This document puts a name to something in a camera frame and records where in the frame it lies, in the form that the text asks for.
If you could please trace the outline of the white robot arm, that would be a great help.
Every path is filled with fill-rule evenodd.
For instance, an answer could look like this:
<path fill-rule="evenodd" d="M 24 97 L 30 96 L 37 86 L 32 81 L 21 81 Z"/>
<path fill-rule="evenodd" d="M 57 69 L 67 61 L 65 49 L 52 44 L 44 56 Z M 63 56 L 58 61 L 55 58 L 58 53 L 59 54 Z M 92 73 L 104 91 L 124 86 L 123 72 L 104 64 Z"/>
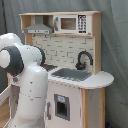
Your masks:
<path fill-rule="evenodd" d="M 8 128 L 39 128 L 48 90 L 44 63 L 45 53 L 39 47 L 23 45 L 14 33 L 0 36 L 0 67 L 10 74 L 10 83 L 20 88 L 17 110 Z"/>

